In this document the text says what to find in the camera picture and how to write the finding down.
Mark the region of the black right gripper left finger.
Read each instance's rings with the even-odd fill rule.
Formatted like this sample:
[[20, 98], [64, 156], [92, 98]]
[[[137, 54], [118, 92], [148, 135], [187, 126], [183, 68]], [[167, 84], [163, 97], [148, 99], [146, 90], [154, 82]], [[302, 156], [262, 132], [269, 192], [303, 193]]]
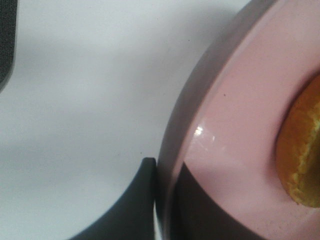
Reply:
[[0, 1], [0, 90], [7, 84], [15, 57], [17, 0]]

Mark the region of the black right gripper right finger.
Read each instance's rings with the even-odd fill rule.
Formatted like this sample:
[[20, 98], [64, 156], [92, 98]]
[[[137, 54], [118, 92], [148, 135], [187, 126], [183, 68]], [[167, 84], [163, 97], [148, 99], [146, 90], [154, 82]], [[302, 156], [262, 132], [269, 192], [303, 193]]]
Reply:
[[73, 240], [154, 240], [156, 160], [143, 158], [128, 188], [114, 205]]

